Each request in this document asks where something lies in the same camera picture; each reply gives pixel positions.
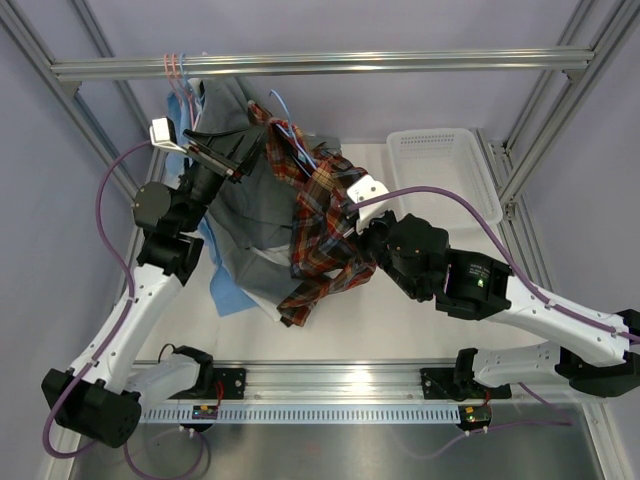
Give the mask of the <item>plaid shirt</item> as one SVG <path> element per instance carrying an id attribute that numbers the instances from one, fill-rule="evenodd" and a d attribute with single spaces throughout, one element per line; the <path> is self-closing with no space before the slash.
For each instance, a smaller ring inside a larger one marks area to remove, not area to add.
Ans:
<path id="1" fill-rule="evenodd" d="M 253 100 L 248 116 L 253 124 L 267 128 L 266 157 L 276 178 L 296 190 L 290 273 L 300 285 L 277 310 L 286 326 L 302 327 L 322 299 L 364 285 L 375 273 L 376 265 L 362 261 L 349 239 L 355 217 L 347 208 L 347 189 L 367 171 L 344 158 L 338 147 L 325 141 L 313 145 L 293 125 L 317 164 L 312 171 L 288 137 L 286 120 L 272 116 Z"/>

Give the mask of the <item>light blue hanger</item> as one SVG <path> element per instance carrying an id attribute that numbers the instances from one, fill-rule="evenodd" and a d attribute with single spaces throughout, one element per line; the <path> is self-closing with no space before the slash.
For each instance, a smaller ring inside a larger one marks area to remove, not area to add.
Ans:
<path id="1" fill-rule="evenodd" d="M 302 144 L 300 143 L 300 141 L 298 140 L 298 137 L 296 135 L 296 133 L 294 132 L 293 129 L 293 124 L 292 124 L 292 119 L 291 119 L 291 113 L 288 109 L 288 106 L 285 102 L 285 100 L 281 97 L 281 95 L 275 90 L 275 89 L 271 89 L 269 91 L 269 96 L 274 96 L 276 98 L 276 100 L 278 101 L 278 103 L 280 104 L 281 109 L 283 110 L 284 114 L 285 114 L 285 119 L 287 122 L 287 127 L 288 127 L 288 137 L 293 141 L 294 146 L 296 147 L 298 154 L 301 155 L 304 159 L 304 162 L 311 168 L 312 171 L 315 171 L 317 169 L 317 164 L 316 162 L 312 159 L 311 155 L 307 152 L 306 148 L 302 146 Z"/>

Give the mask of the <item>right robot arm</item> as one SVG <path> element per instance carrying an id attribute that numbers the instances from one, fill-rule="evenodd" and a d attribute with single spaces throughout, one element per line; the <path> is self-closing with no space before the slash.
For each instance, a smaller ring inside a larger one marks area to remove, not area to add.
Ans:
<path id="1" fill-rule="evenodd" d="M 561 385 L 611 398 L 639 386 L 632 336 L 639 314 L 603 314 L 527 286 L 508 264 L 486 254 L 453 249 L 446 230 L 391 211 L 355 235 L 358 251 L 412 300 L 466 321 L 525 330 L 542 343 L 504 350 L 466 348 L 451 367 L 421 370 L 427 399 L 507 399 L 512 386 Z"/>

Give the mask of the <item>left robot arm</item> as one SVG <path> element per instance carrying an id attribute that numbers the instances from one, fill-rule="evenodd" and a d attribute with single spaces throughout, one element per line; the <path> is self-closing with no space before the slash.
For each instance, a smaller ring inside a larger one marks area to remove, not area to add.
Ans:
<path id="1" fill-rule="evenodd" d="M 124 292 L 84 351 L 66 370 L 52 369 L 42 381 L 50 408 L 42 443 L 55 458 L 65 456 L 50 440 L 55 425 L 118 448 L 148 410 L 176 395 L 201 399 L 219 388 L 212 356 L 192 347 L 177 348 L 140 374 L 131 372 L 151 330 L 199 262 L 204 241 L 194 231 L 223 184 L 251 174 L 268 140 L 264 126 L 222 133 L 185 130 L 184 136 L 185 143 L 179 143 L 166 117 L 152 121 L 149 145 L 191 163 L 177 186 L 153 181 L 137 191 L 132 212 L 143 243 L 134 268 L 119 264 Z"/>

